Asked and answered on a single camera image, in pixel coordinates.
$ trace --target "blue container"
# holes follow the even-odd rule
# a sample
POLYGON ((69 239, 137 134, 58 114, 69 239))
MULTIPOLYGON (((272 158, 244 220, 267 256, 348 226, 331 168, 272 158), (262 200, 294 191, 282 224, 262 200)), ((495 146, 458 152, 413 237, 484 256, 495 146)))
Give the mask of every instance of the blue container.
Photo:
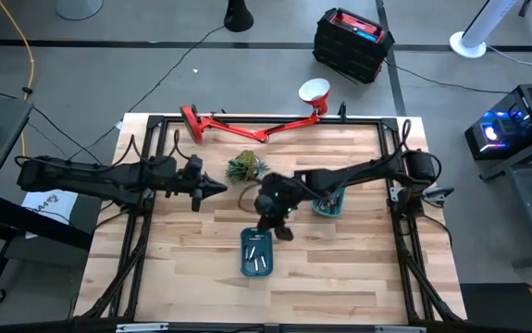
POLYGON ((338 217, 341 215, 341 207, 343 204, 343 195, 345 194, 346 189, 339 189, 335 191, 330 197, 334 200, 334 205, 327 205, 328 201, 321 203, 320 200, 313 200, 311 202, 311 207, 317 215, 325 217, 338 217))
POLYGON ((272 233, 245 228, 241 232, 241 273, 248 278, 267 277, 274 270, 272 233))

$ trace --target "small succulent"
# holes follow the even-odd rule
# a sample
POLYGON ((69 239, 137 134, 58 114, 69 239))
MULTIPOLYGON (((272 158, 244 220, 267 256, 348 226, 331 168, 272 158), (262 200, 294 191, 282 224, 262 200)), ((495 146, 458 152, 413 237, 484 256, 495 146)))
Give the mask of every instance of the small succulent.
POLYGON ((269 167, 266 163, 260 161, 255 153, 249 150, 243 151, 239 156, 229 160, 227 168, 227 178, 233 183, 238 181, 247 181, 257 179, 269 167))

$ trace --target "wooden tabletop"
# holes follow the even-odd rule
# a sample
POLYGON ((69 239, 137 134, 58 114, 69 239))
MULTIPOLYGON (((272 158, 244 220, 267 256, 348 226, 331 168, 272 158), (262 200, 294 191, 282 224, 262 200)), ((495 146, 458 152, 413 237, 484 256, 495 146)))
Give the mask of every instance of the wooden tabletop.
MULTIPOLYGON (((148 116, 124 117, 115 159, 122 156, 131 134, 142 147, 148 116)), ((422 121, 418 117, 411 120, 408 145, 426 150, 422 121)), ((240 126, 256 130, 266 125, 240 126)), ((171 123, 166 152, 171 149, 175 129, 180 131, 181 151, 198 154, 204 160, 204 171, 224 183, 228 183, 227 161, 245 149, 253 150, 272 171, 286 175, 298 169, 345 167, 380 156, 377 129, 368 125, 297 129, 272 135, 267 144, 208 129, 204 143, 198 146, 182 124, 171 123)), ((124 162, 137 160, 130 152, 124 162)), ((178 157, 178 167, 183 167, 183 162, 178 157)), ((199 213, 191 211, 187 195, 167 199, 161 192, 157 194, 137 321, 407 323, 384 181, 348 188, 339 218, 316 216, 310 203, 302 203, 288 219, 294 241, 275 240, 274 271, 264 278, 247 278, 240 272, 240 233, 258 220, 237 207, 245 186, 229 184, 228 191, 204 200, 199 213)), ((242 204, 252 207, 255 195, 256 190, 249 191, 242 204)), ((112 206, 99 220, 117 211, 112 206)), ((427 206, 426 211, 443 221, 440 210, 427 206)), ((116 274, 126 220, 121 216, 97 229, 75 315, 88 310, 116 274)), ((417 220, 428 279, 453 311, 465 318, 448 236, 432 222, 417 220)), ((125 286, 122 311, 129 296, 129 280, 125 286)), ((416 282, 413 288, 416 308, 423 316, 416 282)))

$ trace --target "yellow cable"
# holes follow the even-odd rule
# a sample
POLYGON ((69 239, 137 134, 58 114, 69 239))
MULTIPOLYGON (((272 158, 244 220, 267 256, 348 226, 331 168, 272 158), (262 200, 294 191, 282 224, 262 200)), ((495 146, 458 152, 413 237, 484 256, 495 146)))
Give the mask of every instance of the yellow cable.
MULTIPOLYGON (((10 22, 13 23, 13 26, 15 26, 15 29, 21 36, 21 39, 23 40, 23 42, 25 43, 25 47, 27 47, 27 53, 29 53, 29 61, 31 62, 31 73, 29 76, 29 81, 27 82, 27 88, 31 89, 31 85, 33 84, 33 77, 35 76, 35 60, 33 59, 33 53, 31 52, 31 48, 29 47, 29 43, 27 42, 27 38, 25 38, 23 31, 21 30, 21 28, 19 28, 19 25, 17 24, 13 16, 10 15, 10 12, 8 11, 8 9, 6 9, 5 5, 3 4, 1 0, 0 0, 0 7, 5 12, 6 16, 8 17, 8 20, 10 20, 10 22)), ((23 100, 27 101, 28 98, 29 98, 29 94, 25 92, 23 94, 23 100)), ((26 155, 25 154, 25 135, 23 134, 23 132, 21 132, 21 154, 23 156, 26 155)))

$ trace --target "floor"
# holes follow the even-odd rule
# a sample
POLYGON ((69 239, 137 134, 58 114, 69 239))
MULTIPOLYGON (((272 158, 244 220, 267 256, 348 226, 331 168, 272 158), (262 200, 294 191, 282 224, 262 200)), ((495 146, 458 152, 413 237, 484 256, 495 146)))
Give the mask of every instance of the floor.
MULTIPOLYGON (((442 87, 387 68, 376 82, 355 85, 316 63, 310 54, 316 22, 326 10, 341 6, 374 21, 387 21, 396 40, 394 61, 402 68, 438 81, 497 91, 532 83, 532 67, 494 53, 467 60, 448 50, 449 36, 464 30, 484 0, 246 3, 254 14, 253 28, 242 33, 214 33, 134 112, 173 112, 182 104, 195 103, 201 111, 308 114, 309 108, 297 98, 296 90, 305 80, 323 77, 331 82, 332 108, 346 101, 350 115, 422 117, 429 147, 444 167, 439 183, 456 189, 445 215, 460 281, 532 284, 532 268, 515 271, 510 264, 532 252, 516 201, 505 194, 505 183, 486 185, 474 176, 479 168, 463 136, 501 95, 442 87), (420 44, 431 45, 434 51, 419 51, 422 48, 416 45, 420 44)), ((84 21, 59 18, 55 2, 49 0, 13 0, 6 5, 32 40, 164 42, 156 48, 33 48, 37 67, 31 100, 84 144, 110 129, 187 47, 222 24, 226 1, 112 0, 84 21)), ((517 12, 518 7, 504 18, 489 44, 532 45, 532 30, 517 12)), ((16 38, 0 10, 0 39, 16 38)), ((532 62, 532 52, 510 55, 532 62)), ((23 47, 0 46, 0 92, 19 95, 29 70, 23 47)), ((39 115, 33 115, 30 122, 66 154, 77 151, 39 115)), ((33 129, 27 128, 25 135, 28 155, 62 155, 33 129)), ((93 152, 109 162, 116 139, 114 130, 93 152)), ((84 154, 79 159, 88 161, 84 154)), ((12 161, 7 161, 0 173, 0 196, 20 204, 24 193, 15 185, 18 173, 12 161)), ((71 219, 89 228, 98 207, 93 199, 79 200, 71 219)), ((86 253, 37 241, 47 242, 50 250, 34 253, 34 246, 14 244, 12 253, 17 258, 36 256, 37 261, 10 262, 0 283, 8 290, 7 299, 0 304, 0 324, 63 319, 74 302, 86 253)))

